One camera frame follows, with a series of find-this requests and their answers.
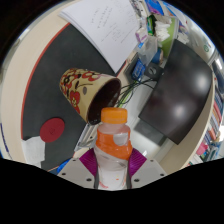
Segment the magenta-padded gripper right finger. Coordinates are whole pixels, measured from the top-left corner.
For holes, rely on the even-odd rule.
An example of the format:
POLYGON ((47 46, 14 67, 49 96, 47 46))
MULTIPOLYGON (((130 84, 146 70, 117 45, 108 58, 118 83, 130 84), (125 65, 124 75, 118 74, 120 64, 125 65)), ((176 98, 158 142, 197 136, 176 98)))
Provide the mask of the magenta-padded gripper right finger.
POLYGON ((166 176, 166 172, 154 159, 147 159, 133 149, 128 161, 127 188, 143 187, 166 176))

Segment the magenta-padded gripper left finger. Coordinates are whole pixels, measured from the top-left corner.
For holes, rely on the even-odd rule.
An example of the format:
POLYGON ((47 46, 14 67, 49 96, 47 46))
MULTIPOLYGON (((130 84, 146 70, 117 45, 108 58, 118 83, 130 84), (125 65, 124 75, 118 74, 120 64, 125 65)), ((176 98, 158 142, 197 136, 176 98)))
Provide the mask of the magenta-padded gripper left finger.
POLYGON ((96 189, 99 183, 98 165, 93 149, 77 158, 71 158, 58 176, 78 186, 96 189))

